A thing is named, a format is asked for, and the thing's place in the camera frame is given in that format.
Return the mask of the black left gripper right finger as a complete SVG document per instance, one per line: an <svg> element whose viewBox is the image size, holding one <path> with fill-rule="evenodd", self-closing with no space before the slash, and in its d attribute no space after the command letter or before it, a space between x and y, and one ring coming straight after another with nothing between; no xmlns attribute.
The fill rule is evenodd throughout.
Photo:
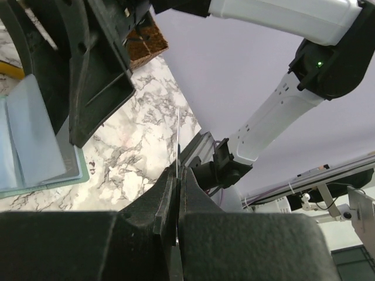
<svg viewBox="0 0 375 281"><path fill-rule="evenodd" d="M182 168L178 238L185 280L338 280L318 224L303 214L227 213Z"/></svg>

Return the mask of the brown woven organizer basket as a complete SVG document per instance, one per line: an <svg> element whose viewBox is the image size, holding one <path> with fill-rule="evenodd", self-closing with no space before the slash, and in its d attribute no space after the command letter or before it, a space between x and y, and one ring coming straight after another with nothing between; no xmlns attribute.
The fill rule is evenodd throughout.
<svg viewBox="0 0 375 281"><path fill-rule="evenodd" d="M132 71L146 65L169 49L169 44L148 12L124 43Z"/></svg>

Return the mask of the yellow handled pliers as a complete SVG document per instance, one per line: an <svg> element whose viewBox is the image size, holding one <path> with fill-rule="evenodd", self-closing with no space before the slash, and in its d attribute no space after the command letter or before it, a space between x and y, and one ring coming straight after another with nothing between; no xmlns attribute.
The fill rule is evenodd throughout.
<svg viewBox="0 0 375 281"><path fill-rule="evenodd" d="M25 78L25 73L22 68L14 66L11 63L0 61L0 73L11 78L22 80Z"/></svg>

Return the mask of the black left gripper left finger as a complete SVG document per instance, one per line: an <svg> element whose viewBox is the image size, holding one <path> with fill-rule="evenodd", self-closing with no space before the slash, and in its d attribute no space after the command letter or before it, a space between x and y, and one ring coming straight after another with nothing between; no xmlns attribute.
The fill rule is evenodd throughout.
<svg viewBox="0 0 375 281"><path fill-rule="evenodd" d="M121 211L1 213L2 280L169 280L176 176Z"/></svg>

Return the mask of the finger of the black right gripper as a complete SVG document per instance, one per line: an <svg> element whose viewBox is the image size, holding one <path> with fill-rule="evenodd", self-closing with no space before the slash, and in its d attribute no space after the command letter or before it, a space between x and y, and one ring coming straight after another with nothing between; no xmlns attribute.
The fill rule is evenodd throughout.
<svg viewBox="0 0 375 281"><path fill-rule="evenodd" d="M75 1L69 17L75 95L69 113L70 141L83 147L95 131L133 96L130 59L108 1Z"/></svg>
<svg viewBox="0 0 375 281"><path fill-rule="evenodd" d="M1 20L13 40L26 75L34 75L42 93L54 133L71 112L75 95L69 40L69 17L75 1L28 1L57 49L43 37L19 1L1 1Z"/></svg>

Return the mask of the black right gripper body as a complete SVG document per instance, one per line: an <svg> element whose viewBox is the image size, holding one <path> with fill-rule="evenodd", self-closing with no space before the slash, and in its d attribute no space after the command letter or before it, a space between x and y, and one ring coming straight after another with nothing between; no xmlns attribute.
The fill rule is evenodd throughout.
<svg viewBox="0 0 375 281"><path fill-rule="evenodd" d="M108 1L108 11L118 32L132 31L150 7L151 2L146 0Z"/></svg>

